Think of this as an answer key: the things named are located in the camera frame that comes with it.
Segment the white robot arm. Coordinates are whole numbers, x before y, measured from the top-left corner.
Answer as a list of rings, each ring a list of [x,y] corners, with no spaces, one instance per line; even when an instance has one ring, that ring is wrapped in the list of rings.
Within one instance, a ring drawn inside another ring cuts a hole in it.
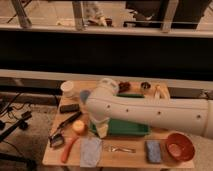
[[[101,79],[86,100],[91,121],[110,118],[213,139],[213,100],[118,97],[118,83]]]

